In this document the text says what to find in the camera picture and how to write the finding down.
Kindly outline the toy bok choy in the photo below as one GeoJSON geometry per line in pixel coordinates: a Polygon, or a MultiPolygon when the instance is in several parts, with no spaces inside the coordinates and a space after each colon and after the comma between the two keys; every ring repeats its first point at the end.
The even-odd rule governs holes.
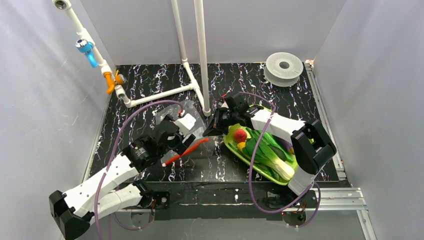
{"type": "Polygon", "coordinates": [[[259,141],[261,131],[252,130],[250,128],[246,128],[245,130],[247,131],[249,137],[245,141],[246,146],[243,149],[243,153],[252,158],[256,144],[259,143],[256,149],[254,162],[270,168],[271,173],[278,175],[279,179],[289,181],[294,176],[295,171],[285,162],[287,159],[285,153],[283,152],[283,158],[280,158],[280,156],[274,151],[274,149],[280,149],[278,147],[275,148],[265,139],[266,132],[262,136],[262,139],[259,141]]]}

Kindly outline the blue valve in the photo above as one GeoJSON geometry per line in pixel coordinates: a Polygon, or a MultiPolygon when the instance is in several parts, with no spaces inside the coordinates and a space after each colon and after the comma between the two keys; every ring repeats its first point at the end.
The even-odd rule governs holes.
{"type": "Polygon", "coordinates": [[[96,61],[95,55],[93,53],[94,45],[92,42],[80,38],[76,41],[75,47],[80,53],[85,55],[92,68],[96,68],[98,66],[98,62],[96,61]]]}

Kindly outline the aluminium rail frame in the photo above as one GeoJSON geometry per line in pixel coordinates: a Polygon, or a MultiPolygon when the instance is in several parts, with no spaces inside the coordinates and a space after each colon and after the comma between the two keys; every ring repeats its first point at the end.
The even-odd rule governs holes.
{"type": "MultiPolygon", "coordinates": [[[[290,87],[273,86],[266,81],[264,67],[264,63],[210,63],[207,69],[211,108],[216,108],[225,93],[244,91],[250,103],[263,104],[264,98],[268,98],[277,105],[281,116],[306,121],[325,119],[311,64],[304,64],[299,81],[290,87]]],[[[128,79],[124,89],[132,98],[167,91],[189,81],[180,64],[121,65],[118,71],[128,79]]],[[[138,174],[136,179],[147,181],[155,191],[170,194],[169,208],[158,212],[157,219],[161,221],[281,220],[281,214],[266,214],[253,205],[248,174],[248,165],[225,146],[224,138],[214,136],[169,166],[156,164],[138,174]]],[[[362,193],[350,186],[339,156],[325,165],[316,181],[322,195],[316,223],[333,212],[352,215],[353,225],[358,228],[369,223],[360,216],[366,207],[362,193]]]]}

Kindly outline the yellow toy corn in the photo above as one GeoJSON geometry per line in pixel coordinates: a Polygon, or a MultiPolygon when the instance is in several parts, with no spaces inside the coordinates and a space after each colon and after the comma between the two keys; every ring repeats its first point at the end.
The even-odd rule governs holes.
{"type": "Polygon", "coordinates": [[[243,150],[244,150],[244,148],[246,147],[246,142],[239,142],[238,144],[237,144],[237,149],[240,151],[240,152],[243,152],[243,150]]]}

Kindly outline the red toy strawberry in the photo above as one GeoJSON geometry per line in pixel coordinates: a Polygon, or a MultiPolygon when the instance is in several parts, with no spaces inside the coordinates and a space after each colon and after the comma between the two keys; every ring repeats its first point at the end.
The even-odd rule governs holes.
{"type": "Polygon", "coordinates": [[[232,138],[236,143],[242,143],[242,142],[245,142],[247,140],[248,134],[242,128],[237,128],[233,132],[232,138]]]}

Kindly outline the clear zip bag orange zipper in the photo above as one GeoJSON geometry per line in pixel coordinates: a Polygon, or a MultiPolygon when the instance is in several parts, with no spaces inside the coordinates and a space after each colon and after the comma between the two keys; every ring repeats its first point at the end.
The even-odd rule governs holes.
{"type": "Polygon", "coordinates": [[[170,165],[181,157],[186,157],[202,143],[208,140],[206,137],[203,137],[206,126],[200,113],[195,107],[195,102],[186,99],[180,103],[184,107],[183,117],[179,117],[180,106],[178,104],[172,104],[154,115],[155,123],[159,124],[162,120],[164,120],[166,115],[171,115],[172,118],[177,121],[176,125],[182,128],[182,134],[184,136],[183,141],[186,141],[190,135],[193,135],[195,139],[182,154],[178,154],[173,150],[167,152],[160,160],[163,167],[170,165]]]}

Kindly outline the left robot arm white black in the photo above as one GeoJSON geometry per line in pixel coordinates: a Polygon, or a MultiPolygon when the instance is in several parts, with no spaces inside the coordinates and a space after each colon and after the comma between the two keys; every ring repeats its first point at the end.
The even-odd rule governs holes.
{"type": "Polygon", "coordinates": [[[182,155],[196,139],[195,123],[189,113],[177,119],[168,114],[150,133],[113,154],[110,167],[72,189],[51,193],[50,213],[63,237],[75,240],[96,220],[127,207],[149,207],[154,203],[154,192],[143,181],[134,181],[124,188],[120,184],[156,164],[170,151],[182,155]]]}

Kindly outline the white filament spool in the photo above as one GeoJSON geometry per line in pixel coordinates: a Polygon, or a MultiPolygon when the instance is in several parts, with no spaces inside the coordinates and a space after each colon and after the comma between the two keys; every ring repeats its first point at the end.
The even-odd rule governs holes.
{"type": "Polygon", "coordinates": [[[265,61],[264,78],[278,87],[291,87],[296,84],[304,71],[303,62],[288,52],[276,52],[265,61]]]}

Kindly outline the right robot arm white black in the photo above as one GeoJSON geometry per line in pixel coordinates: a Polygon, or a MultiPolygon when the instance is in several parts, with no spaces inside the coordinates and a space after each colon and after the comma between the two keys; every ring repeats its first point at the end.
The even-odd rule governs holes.
{"type": "Polygon", "coordinates": [[[301,196],[337,149],[319,120],[294,120],[276,110],[247,103],[242,92],[227,95],[203,136],[230,136],[232,126],[241,126],[247,139],[239,152],[252,164],[267,166],[301,196]]]}

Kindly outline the orange valve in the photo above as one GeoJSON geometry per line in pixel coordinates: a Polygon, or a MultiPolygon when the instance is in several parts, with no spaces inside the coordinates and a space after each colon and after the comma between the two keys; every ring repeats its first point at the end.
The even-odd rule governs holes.
{"type": "Polygon", "coordinates": [[[117,85],[123,85],[127,81],[126,78],[121,73],[119,73],[118,70],[115,72],[114,76],[112,76],[111,72],[108,72],[108,71],[104,72],[103,77],[106,80],[106,84],[107,84],[106,93],[108,95],[110,95],[114,92],[115,87],[117,85]]]}

